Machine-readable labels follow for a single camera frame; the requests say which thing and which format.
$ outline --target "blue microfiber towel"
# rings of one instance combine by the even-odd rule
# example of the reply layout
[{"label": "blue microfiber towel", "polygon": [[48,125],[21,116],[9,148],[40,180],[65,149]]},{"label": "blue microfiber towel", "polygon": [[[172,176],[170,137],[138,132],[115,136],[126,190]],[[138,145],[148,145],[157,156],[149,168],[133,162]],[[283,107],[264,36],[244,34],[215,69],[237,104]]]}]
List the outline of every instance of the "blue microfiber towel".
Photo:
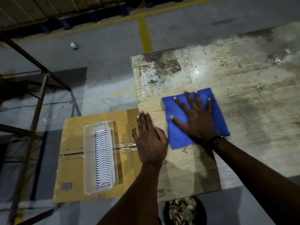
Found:
[{"label": "blue microfiber towel", "polygon": [[[214,120],[216,131],[222,135],[222,136],[229,136],[230,132],[227,128],[226,122],[224,120],[224,117],[222,115],[221,109],[215,99],[214,94],[212,93],[211,88],[205,88],[202,90],[197,91],[203,106],[205,109],[207,109],[207,100],[208,98],[211,98],[212,100],[212,118]],[[188,99],[186,98],[185,94],[180,95],[174,95],[177,97],[180,101],[184,102],[186,105],[188,105],[189,108],[191,108],[191,105],[188,102]],[[188,116],[186,113],[177,105],[177,103],[174,101],[174,96],[168,96],[163,97],[163,103],[165,105],[166,109],[166,119],[168,122],[168,138],[169,143],[172,149],[182,148],[186,147],[189,144],[195,143],[191,138],[189,138],[188,135],[186,135],[184,132],[182,132],[170,119],[170,116],[173,115],[177,118],[179,118],[182,122],[188,122]]]}]

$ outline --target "yellow floor line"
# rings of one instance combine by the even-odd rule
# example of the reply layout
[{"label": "yellow floor line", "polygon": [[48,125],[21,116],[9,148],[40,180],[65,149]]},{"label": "yellow floor line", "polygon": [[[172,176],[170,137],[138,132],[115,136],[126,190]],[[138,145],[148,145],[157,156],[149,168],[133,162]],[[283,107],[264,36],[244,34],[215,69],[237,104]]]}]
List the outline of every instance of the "yellow floor line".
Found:
[{"label": "yellow floor line", "polygon": [[[139,8],[136,9],[136,14],[140,14],[142,12],[143,12],[142,9]],[[137,22],[139,23],[140,36],[143,43],[144,52],[145,53],[152,52],[153,48],[152,48],[152,43],[149,36],[148,26],[145,17],[139,17],[137,19]]]},{"label": "yellow floor line", "polygon": [[141,18],[141,17],[145,17],[148,15],[153,15],[153,14],[158,14],[158,13],[162,13],[162,12],[166,12],[166,11],[171,11],[171,10],[175,10],[175,9],[179,9],[179,8],[183,8],[183,7],[187,7],[187,6],[191,6],[191,5],[195,5],[195,4],[200,4],[200,3],[204,3],[204,2],[208,2],[208,1],[213,1],[213,0],[197,0],[197,1],[192,1],[192,2],[187,2],[187,3],[182,3],[182,4],[177,4],[174,6],[170,6],[170,7],[166,7],[166,8],[162,8],[162,9],[158,9],[158,10],[152,10],[152,11],[147,11],[147,12],[141,12],[135,15],[130,15],[130,16],[125,16],[122,18],[117,18],[117,19],[112,19],[112,20],[103,20],[100,21],[99,23],[93,24],[87,24],[87,25],[82,25],[79,27],[75,27],[71,30],[65,31],[65,30],[61,30],[61,31],[57,31],[57,32],[52,32],[49,35],[38,35],[38,36],[32,36],[32,37],[27,37],[21,40],[15,40],[18,44],[22,44],[28,41],[41,41],[44,39],[49,39],[49,38],[54,38],[54,37],[59,37],[59,36],[63,36],[63,35],[67,35],[70,33],[77,33],[77,32],[81,32],[84,30],[90,30],[99,26],[105,26],[105,25],[109,25],[109,24],[114,24],[114,23],[118,23],[118,22],[122,22],[122,21],[127,21],[127,20],[131,20],[134,18]]}]

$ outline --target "barcode label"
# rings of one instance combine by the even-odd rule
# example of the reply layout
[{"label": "barcode label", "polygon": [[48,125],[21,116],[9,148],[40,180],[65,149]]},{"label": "barcode label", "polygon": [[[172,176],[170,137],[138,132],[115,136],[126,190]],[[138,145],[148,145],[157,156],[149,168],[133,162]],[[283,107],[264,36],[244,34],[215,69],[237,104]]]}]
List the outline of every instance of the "barcode label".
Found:
[{"label": "barcode label", "polygon": [[71,190],[73,186],[73,182],[65,182],[62,183],[62,188],[61,190]]}]

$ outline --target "plastic dish rack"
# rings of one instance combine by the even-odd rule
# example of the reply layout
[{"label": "plastic dish rack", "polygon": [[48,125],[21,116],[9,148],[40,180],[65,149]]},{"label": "plastic dish rack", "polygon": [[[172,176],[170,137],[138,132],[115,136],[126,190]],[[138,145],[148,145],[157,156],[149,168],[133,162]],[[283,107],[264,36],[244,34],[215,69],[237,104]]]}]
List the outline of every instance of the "plastic dish rack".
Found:
[{"label": "plastic dish rack", "polygon": [[84,191],[103,192],[118,184],[118,167],[112,121],[84,127]]}]

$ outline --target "stained wood surface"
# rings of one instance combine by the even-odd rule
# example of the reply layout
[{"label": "stained wood surface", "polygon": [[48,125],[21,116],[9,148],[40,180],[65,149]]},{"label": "stained wood surface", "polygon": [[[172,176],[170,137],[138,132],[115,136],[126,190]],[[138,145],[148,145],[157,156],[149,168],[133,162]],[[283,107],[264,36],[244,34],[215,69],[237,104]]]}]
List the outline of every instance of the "stained wood surface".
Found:
[{"label": "stained wood surface", "polygon": [[[167,131],[162,97],[211,87],[228,140],[284,176],[300,175],[300,23],[131,57],[140,110]],[[197,145],[168,148],[158,200],[242,185]]]}]

